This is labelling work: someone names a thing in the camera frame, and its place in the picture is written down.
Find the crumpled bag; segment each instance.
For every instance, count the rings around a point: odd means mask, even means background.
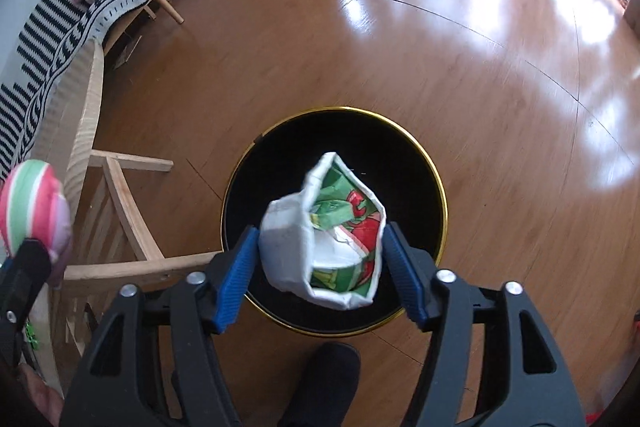
[[[385,207],[335,152],[302,190],[271,201],[260,224],[260,259],[270,284],[335,310],[368,306],[382,270]]]

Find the trash can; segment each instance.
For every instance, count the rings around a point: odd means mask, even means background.
[[[353,107],[297,114],[260,134],[240,158],[223,201],[222,245],[232,248],[246,225],[260,227],[268,204],[299,192],[307,171],[335,151],[385,205],[412,247],[439,263],[447,235],[447,201],[435,165],[420,144],[384,116]],[[248,299],[278,324],[306,335],[348,337],[371,331],[402,313],[383,266],[371,306],[335,311],[272,287],[260,264]]]

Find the hardwood floor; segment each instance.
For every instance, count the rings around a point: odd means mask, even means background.
[[[172,3],[184,24],[160,12],[106,78],[96,140],[175,162],[127,173],[165,255],[220,246],[220,198],[262,130],[312,107],[376,111],[440,172],[443,266],[523,282],[585,410],[601,406],[640,308],[640,44],[616,0]],[[348,340],[363,363],[346,427],[399,424],[426,339],[401,317]],[[216,347],[245,425],[276,423],[318,343],[243,305]]]

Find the striped ball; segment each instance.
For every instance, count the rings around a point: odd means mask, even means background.
[[[56,263],[68,261],[71,244],[69,206],[53,167],[41,160],[27,160],[9,173],[0,192],[0,234],[7,254],[15,256],[25,239],[39,239]]]

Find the foot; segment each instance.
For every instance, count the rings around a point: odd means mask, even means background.
[[[278,427],[340,427],[360,379],[360,356],[349,344],[322,344],[307,362]]]

